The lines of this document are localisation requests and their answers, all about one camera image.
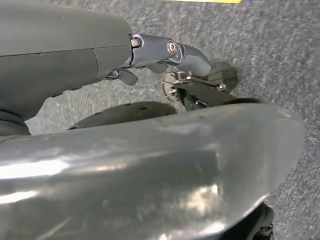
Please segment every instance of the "glossy surface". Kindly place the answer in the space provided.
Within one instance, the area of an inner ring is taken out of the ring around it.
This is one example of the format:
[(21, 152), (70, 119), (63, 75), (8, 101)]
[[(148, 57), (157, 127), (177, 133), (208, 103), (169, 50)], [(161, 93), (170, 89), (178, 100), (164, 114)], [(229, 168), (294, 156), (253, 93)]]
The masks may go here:
[(303, 121), (235, 104), (0, 144), (0, 239), (176, 240), (227, 230), (289, 173)]

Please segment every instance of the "gray carpet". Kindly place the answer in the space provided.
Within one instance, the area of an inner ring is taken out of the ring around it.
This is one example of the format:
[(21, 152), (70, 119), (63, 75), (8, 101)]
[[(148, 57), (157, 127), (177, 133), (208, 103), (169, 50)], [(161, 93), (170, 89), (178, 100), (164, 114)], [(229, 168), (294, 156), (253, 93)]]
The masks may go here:
[[(152, 0), (57, 0), (122, 16), (134, 32), (192, 45), (212, 61), (236, 67), (237, 96), (260, 96), (295, 110), (307, 129), (305, 148), (286, 182), (268, 199), (277, 240), (320, 239), (320, 75), (318, 0), (242, 0), (242, 4)], [(162, 76), (148, 70), (128, 87), (100, 82), (51, 98), (28, 122), (34, 134), (60, 132), (92, 113), (140, 100), (165, 101)]]

